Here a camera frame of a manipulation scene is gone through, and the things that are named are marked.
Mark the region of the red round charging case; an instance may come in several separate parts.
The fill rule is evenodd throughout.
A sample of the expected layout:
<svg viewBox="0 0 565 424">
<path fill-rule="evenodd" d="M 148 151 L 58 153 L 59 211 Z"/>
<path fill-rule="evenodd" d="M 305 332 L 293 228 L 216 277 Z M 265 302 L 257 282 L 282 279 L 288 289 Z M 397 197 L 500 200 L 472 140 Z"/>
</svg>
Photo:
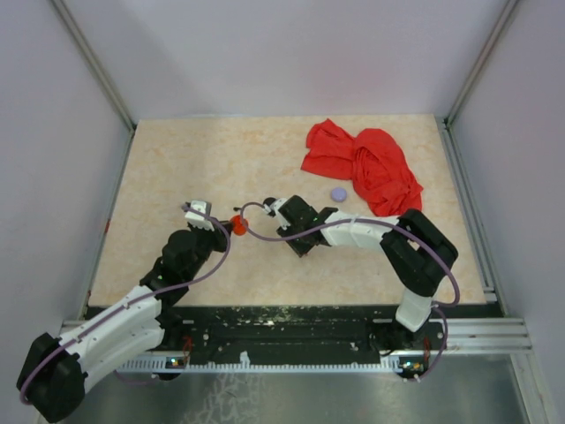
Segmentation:
<svg viewBox="0 0 565 424">
<path fill-rule="evenodd" d="M 233 216 L 230 219 L 232 224 L 232 232 L 237 236 L 244 236 L 248 230 L 248 221 L 244 219 L 241 215 Z"/>
</svg>

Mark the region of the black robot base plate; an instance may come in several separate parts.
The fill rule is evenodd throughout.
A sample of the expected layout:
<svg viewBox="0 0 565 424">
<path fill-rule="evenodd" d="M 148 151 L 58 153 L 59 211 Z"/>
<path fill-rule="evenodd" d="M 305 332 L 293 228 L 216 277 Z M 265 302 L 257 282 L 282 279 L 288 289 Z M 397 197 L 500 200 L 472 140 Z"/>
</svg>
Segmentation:
<svg viewBox="0 0 565 424">
<path fill-rule="evenodd" d="M 260 366 L 375 365 L 402 351 L 437 351 L 438 322 L 410 332 L 393 307 L 175 307 L 161 351 L 185 352 L 193 365 L 236 364 L 242 353 Z"/>
</svg>

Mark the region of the purple earbud charging case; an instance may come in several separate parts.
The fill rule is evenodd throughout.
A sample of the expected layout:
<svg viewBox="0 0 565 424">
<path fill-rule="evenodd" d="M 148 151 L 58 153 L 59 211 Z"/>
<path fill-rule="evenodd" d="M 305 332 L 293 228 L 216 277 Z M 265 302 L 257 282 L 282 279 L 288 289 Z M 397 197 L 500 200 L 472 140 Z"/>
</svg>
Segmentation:
<svg viewBox="0 0 565 424">
<path fill-rule="evenodd" d="M 331 190 L 330 197 L 332 201 L 341 203 L 347 200 L 348 193 L 343 187 L 335 187 Z"/>
</svg>

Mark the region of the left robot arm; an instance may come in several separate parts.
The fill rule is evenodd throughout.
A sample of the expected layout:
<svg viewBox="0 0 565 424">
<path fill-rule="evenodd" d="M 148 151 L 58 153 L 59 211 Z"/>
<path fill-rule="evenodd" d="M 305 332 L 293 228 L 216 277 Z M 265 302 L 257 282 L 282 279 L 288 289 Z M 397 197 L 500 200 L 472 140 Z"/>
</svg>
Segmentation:
<svg viewBox="0 0 565 424">
<path fill-rule="evenodd" d="M 232 231 L 231 221 L 211 218 L 173 232 L 154 266 L 115 305 L 64 334 L 38 336 L 16 383 L 21 403 L 57 423 L 128 360 L 158 346 L 178 348 L 184 330 L 170 309 L 197 280 L 211 253 L 228 253 Z"/>
</svg>

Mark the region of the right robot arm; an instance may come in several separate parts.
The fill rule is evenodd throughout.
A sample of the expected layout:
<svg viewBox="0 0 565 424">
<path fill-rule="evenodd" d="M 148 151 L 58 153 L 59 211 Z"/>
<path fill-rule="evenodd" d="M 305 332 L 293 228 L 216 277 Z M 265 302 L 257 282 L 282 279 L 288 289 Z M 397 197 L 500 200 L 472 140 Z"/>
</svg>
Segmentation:
<svg viewBox="0 0 565 424">
<path fill-rule="evenodd" d="M 459 253 L 419 210 L 380 219 L 356 216 L 338 208 L 320 211 L 297 195 L 265 200 L 267 214 L 279 222 L 277 234 L 302 257 L 316 246 L 350 246 L 382 252 L 404 286 L 395 312 L 395 341 L 415 349 L 426 338 L 424 324 L 441 280 Z"/>
</svg>

